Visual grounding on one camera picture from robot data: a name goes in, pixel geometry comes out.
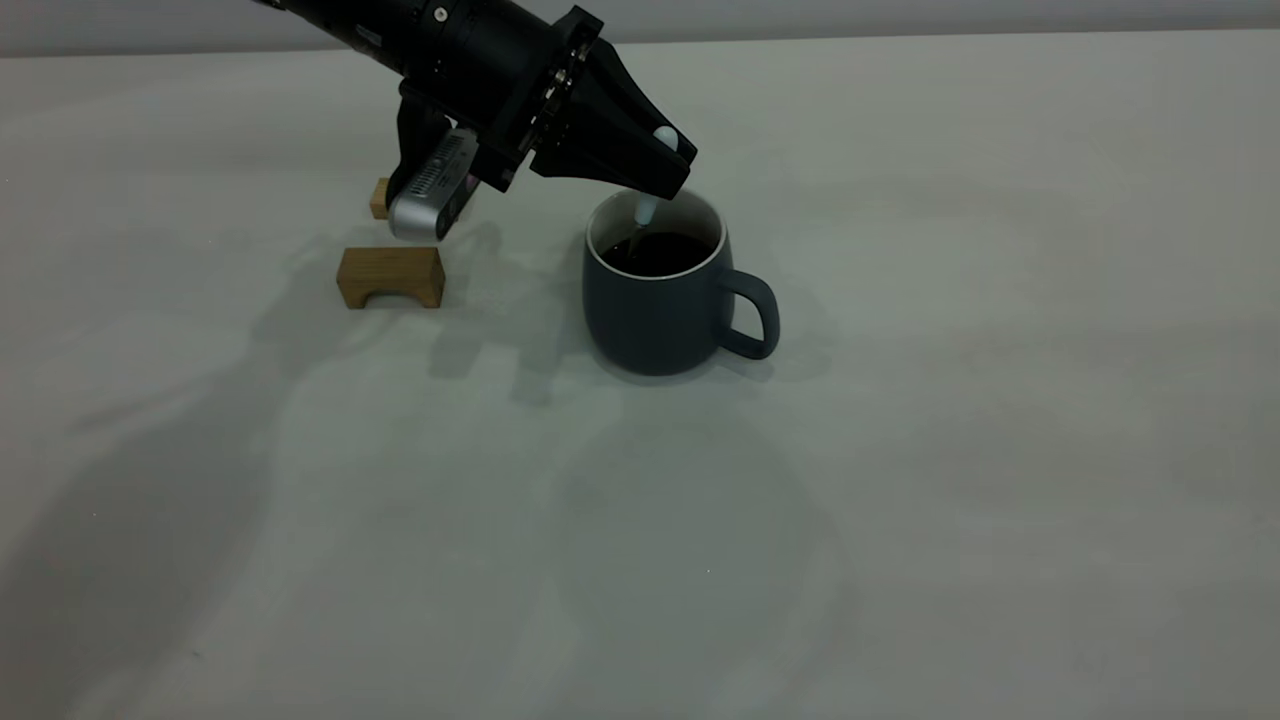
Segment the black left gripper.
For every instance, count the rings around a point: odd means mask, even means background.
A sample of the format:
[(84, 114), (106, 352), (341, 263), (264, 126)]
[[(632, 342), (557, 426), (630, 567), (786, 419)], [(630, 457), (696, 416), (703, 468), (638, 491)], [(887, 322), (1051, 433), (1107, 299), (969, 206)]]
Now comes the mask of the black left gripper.
[[(598, 40), (602, 29), (603, 22), (581, 6), (553, 23), (521, 6), (483, 8), (476, 24), (476, 54), (486, 72), (481, 96), (495, 110), (476, 128), (479, 181), (506, 192), (535, 151), (530, 169), (547, 178), (599, 181), (659, 199), (684, 187), (696, 146), (680, 129), (673, 149), (660, 141), (657, 131), (672, 124), (614, 46)], [(588, 97), (568, 101), (585, 64)]]

